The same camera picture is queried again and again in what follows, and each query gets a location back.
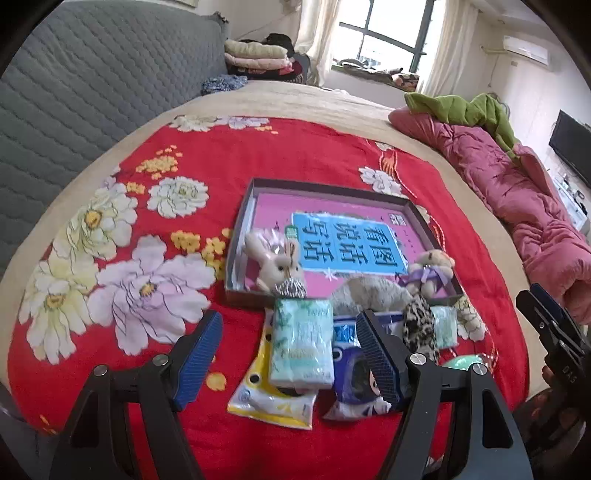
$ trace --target blue package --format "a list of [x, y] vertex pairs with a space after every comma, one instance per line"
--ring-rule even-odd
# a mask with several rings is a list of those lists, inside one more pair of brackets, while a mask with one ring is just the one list
[[[404, 319], [400, 312], [377, 313], [390, 335], [401, 337]], [[389, 412], [390, 403], [379, 394], [377, 383], [355, 331], [356, 317], [335, 317], [333, 324], [334, 390], [336, 401], [326, 420], [359, 420]]]

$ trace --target white peony print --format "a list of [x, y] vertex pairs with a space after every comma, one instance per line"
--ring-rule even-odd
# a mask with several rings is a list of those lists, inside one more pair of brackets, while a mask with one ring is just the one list
[[371, 185], [375, 192], [393, 195], [395, 197], [408, 198], [402, 193], [401, 185], [382, 170], [374, 170], [369, 167], [361, 167], [361, 180]]
[[417, 205], [416, 207], [417, 207], [418, 212], [421, 214], [421, 216], [425, 220], [425, 223], [428, 225], [429, 222], [431, 221], [431, 215], [429, 215], [429, 212], [427, 211], [427, 209], [424, 206]]
[[465, 295], [459, 299], [454, 307], [457, 310], [457, 334], [464, 340], [480, 342], [486, 335], [486, 325], [480, 314]]
[[375, 144], [382, 152], [387, 152], [388, 150], [392, 150], [394, 148], [392, 145], [388, 145], [387, 143], [376, 142]]
[[58, 232], [53, 241], [57, 255], [67, 258], [74, 251], [76, 255], [112, 260], [117, 247], [129, 245], [131, 226], [138, 218], [137, 205], [138, 199], [128, 197], [122, 183], [98, 189]]
[[209, 132], [211, 127], [217, 125], [217, 117], [199, 117], [197, 115], [180, 115], [168, 126], [176, 128], [180, 132]]
[[260, 127], [267, 123], [269, 123], [268, 118], [221, 116], [217, 119], [216, 125], [227, 125], [233, 130], [244, 130], [246, 127]]
[[116, 183], [116, 180], [115, 180], [114, 175], [117, 175], [120, 171], [121, 171], [121, 168], [120, 168], [120, 166], [117, 165], [113, 169], [113, 172], [111, 173], [111, 176], [109, 176], [109, 177], [107, 177], [106, 179], [103, 180], [102, 186], [104, 188], [106, 188], [106, 189], [113, 188], [113, 185], [115, 185], [115, 183]]
[[260, 127], [269, 123], [268, 118], [256, 118], [245, 116], [208, 116], [180, 115], [168, 126], [181, 132], [209, 132], [217, 125], [227, 125], [233, 130], [244, 130], [246, 127]]
[[81, 335], [91, 325], [84, 295], [96, 285], [98, 266], [92, 257], [60, 258], [55, 250], [39, 262], [29, 278], [18, 320], [33, 322], [27, 330], [27, 341], [38, 360], [53, 365], [60, 355], [68, 358], [76, 350], [70, 331]]
[[167, 178], [150, 188], [148, 209], [157, 210], [164, 218], [184, 217], [205, 207], [208, 198], [207, 186], [201, 181]]

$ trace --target leopard print fabric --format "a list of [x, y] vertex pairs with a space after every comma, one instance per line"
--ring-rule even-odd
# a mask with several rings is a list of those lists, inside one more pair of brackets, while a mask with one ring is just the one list
[[435, 318], [427, 300], [422, 295], [415, 295], [402, 312], [404, 331], [402, 341], [411, 352], [419, 352], [439, 361], [439, 348], [435, 341]]

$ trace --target television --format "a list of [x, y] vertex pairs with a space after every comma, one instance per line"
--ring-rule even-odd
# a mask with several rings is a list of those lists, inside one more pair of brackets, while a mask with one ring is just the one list
[[591, 130], [562, 110], [550, 138], [550, 146], [591, 188]]

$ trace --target stuffed bunny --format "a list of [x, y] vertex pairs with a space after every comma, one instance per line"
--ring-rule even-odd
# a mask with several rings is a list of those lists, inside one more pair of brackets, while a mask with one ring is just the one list
[[304, 271], [300, 265], [300, 244], [291, 238], [279, 238], [275, 231], [254, 229], [244, 238], [244, 251], [261, 266], [256, 286], [272, 293], [275, 286], [287, 278], [295, 278], [304, 285]]

